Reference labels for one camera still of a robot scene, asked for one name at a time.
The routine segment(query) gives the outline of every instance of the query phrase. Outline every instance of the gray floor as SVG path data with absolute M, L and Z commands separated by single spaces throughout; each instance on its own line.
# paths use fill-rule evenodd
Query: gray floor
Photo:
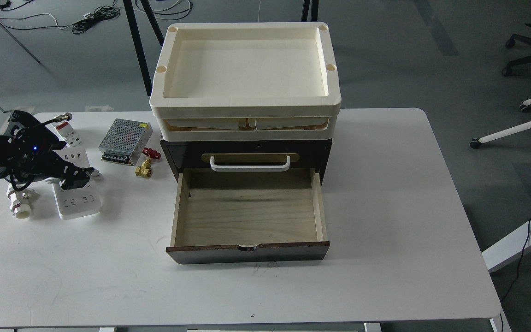
M 7 13 L 53 13 L 59 23 L 77 21 L 109 0 L 38 0 Z M 301 0 L 194 0 L 184 22 L 296 21 Z M 21 0 L 13 0 L 14 6 Z M 152 2 L 164 8 L 165 2 Z M 160 47 L 144 15 L 137 14 L 154 67 Z M 419 107 L 436 133 L 481 249 L 531 217 L 531 130 L 484 145 L 477 138 L 531 120 L 518 112 L 531 97 L 531 65 L 512 77 L 500 70 L 531 54 L 511 33 L 531 36 L 528 0 L 322 0 L 341 80 L 343 107 Z M 15 21 L 17 27 L 49 24 L 50 18 Z M 160 21 L 162 31 L 170 22 Z M 0 30 L 0 104 L 36 112 L 79 112 L 109 105 L 116 111 L 148 110 L 125 15 L 80 36 L 57 29 L 15 31 L 42 61 L 38 65 Z M 0 113 L 0 126 L 6 119 Z M 492 275 L 503 294 L 515 274 L 510 265 Z M 531 253 L 503 304 L 514 331 L 531 331 Z M 385 331 L 488 331 L 480 322 L 386 323 Z

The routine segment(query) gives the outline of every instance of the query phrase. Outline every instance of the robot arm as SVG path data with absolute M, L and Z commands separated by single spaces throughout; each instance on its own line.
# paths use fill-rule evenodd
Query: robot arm
M 66 113 L 41 123 L 30 113 L 13 111 L 6 133 L 0 135 L 0 179 L 9 181 L 16 191 L 50 177 L 61 179 L 65 190 L 84 187 L 95 169 L 61 159 L 54 150 L 65 147 L 65 142 L 46 128 L 46 124 L 70 119 Z

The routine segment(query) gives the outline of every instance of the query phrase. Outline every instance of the white power strip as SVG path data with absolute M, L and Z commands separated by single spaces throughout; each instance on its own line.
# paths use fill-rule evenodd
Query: white power strip
M 89 167 L 89 160 L 85 148 L 65 148 L 56 153 L 66 161 L 81 168 Z M 89 216 L 101 210 L 101 197 L 95 188 L 94 179 L 90 179 L 85 187 L 63 190 L 58 181 L 51 182 L 53 192 L 59 208 L 59 217 L 63 220 Z

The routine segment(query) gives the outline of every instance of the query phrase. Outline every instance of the metal mesh power supply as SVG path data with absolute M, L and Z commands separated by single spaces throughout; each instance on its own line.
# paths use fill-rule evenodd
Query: metal mesh power supply
M 101 159 L 132 165 L 141 155 L 153 130 L 149 123 L 116 119 L 99 146 Z

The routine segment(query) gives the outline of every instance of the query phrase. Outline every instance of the beige plastic tray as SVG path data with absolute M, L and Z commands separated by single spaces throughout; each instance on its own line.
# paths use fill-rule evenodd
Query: beige plastic tray
M 150 97 L 169 141 L 330 138 L 340 104 L 320 22 L 171 25 Z

